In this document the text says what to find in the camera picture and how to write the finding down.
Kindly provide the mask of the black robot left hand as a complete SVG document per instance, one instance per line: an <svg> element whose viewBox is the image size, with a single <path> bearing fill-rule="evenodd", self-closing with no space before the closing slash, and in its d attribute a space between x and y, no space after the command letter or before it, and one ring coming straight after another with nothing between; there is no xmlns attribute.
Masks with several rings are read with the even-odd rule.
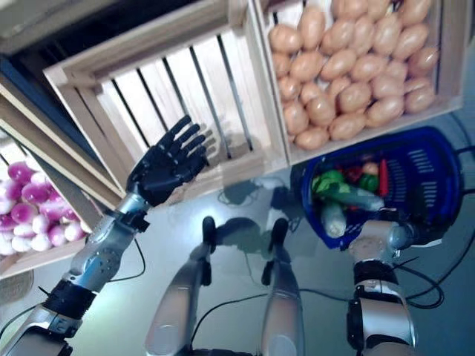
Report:
<svg viewBox="0 0 475 356"><path fill-rule="evenodd" d="M148 149L129 174L126 191L140 195L150 206L164 203L208 164L205 136L185 115Z"/></svg>

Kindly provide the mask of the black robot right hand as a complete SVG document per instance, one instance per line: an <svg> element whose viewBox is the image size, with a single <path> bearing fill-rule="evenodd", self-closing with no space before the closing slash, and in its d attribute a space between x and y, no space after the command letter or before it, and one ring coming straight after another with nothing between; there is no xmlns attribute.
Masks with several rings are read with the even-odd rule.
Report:
<svg viewBox="0 0 475 356"><path fill-rule="evenodd" d="M423 200L414 200L410 204L410 223L413 227L413 244L427 245L443 238L451 226L438 214L430 217L428 207Z"/></svg>

